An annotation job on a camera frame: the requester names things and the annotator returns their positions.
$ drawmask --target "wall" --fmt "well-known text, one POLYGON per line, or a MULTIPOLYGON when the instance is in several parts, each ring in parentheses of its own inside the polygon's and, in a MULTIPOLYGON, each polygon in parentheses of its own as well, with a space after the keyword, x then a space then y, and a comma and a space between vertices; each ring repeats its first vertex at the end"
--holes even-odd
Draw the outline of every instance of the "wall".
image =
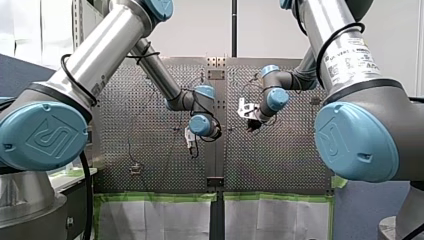
MULTIPOLYGON (((422 0, 375 0, 363 22, 365 39, 383 74, 409 95, 421 84, 422 0)), ((239 0, 239 57, 302 58, 309 47, 291 11, 278 0, 239 0)), ((175 0, 175 15, 150 37, 164 56, 230 56, 231 0, 175 0)))

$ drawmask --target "perforated metal panel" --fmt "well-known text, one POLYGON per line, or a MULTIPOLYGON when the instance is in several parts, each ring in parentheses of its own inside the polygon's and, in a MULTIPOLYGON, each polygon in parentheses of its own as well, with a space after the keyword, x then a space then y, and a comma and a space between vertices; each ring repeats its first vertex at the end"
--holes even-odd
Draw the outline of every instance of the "perforated metal panel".
MULTIPOLYGON (((197 159, 191 159, 184 140, 189 114, 167 110, 163 97, 139 67, 120 67, 94 111, 95 132, 99 134, 97 140, 94 138, 93 149, 100 168, 95 181, 97 192, 206 192, 210 190, 206 186, 210 176, 224 176, 225 191, 325 194, 331 189, 331 172, 320 160, 313 138, 313 123, 320 106, 312 105, 311 99, 324 99, 322 89, 290 92, 290 103, 278 114, 276 124, 263 127, 256 134, 245 131, 246 121, 236 113, 240 96, 247 97, 248 102, 259 101, 257 87, 241 91, 261 67, 277 64, 288 70, 299 61, 221 61, 219 68, 225 70, 226 79, 212 80, 211 84, 221 91, 215 110, 224 134, 208 146, 199 141, 197 159), (135 162, 145 167, 139 176, 129 171, 135 162)), ((164 62, 186 88, 198 84, 207 70, 218 67, 203 58, 167 58, 164 62)))
MULTIPOLYGON (((206 66, 203 59, 165 63, 187 88, 198 84, 206 66)), ((96 192, 206 191, 204 144, 199 143, 200 156, 192 159, 184 139, 189 113, 167 110, 140 67, 122 65, 99 100, 94 118, 100 141, 94 144, 100 144, 96 156, 102 166, 96 192), (144 166, 141 175, 130 174, 136 162, 144 166)))
POLYGON ((241 95, 247 98, 246 102, 260 101, 261 90, 246 84, 258 84, 252 79, 263 66, 276 64, 290 70, 298 63, 228 59, 226 191, 325 194, 331 188, 331 172, 320 159, 314 142, 313 124, 321 106, 312 105, 311 100, 325 98, 321 88, 300 94, 289 91, 290 102, 278 114, 275 125, 263 126, 256 134, 246 133, 246 123, 236 113, 241 95))

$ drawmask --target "blue joint cover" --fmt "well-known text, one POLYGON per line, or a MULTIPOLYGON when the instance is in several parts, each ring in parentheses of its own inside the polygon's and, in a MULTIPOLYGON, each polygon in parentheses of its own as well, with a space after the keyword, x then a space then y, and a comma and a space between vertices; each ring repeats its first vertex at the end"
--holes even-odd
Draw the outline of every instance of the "blue joint cover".
POLYGON ((188 126, 190 131, 198 136, 206 136, 211 128, 209 120, 201 114, 193 116, 188 126))
POLYGON ((174 3, 172 0, 143 1, 149 7, 150 11, 152 11, 155 17, 161 22, 165 22, 166 20, 170 19, 174 13, 174 3))
POLYGON ((291 9, 292 0, 280 0, 280 7, 285 10, 291 9))
POLYGON ((399 168, 397 147, 385 126, 352 103, 334 102, 321 109, 315 142, 325 164, 349 180, 384 182, 399 168))
POLYGON ((289 95, 282 88, 272 89, 266 98, 268 107, 275 112, 280 111, 289 101, 289 95))
POLYGON ((261 70, 261 78, 265 77, 268 73, 274 72, 274 71, 280 71, 280 67, 276 65, 268 65, 262 68, 261 70))
POLYGON ((0 122, 0 161, 19 170, 53 170, 77 158, 87 138, 87 123, 74 108, 32 103, 0 122))
POLYGON ((208 98, 215 99, 215 89, 209 85, 199 85, 195 88, 196 93, 202 94, 208 98))

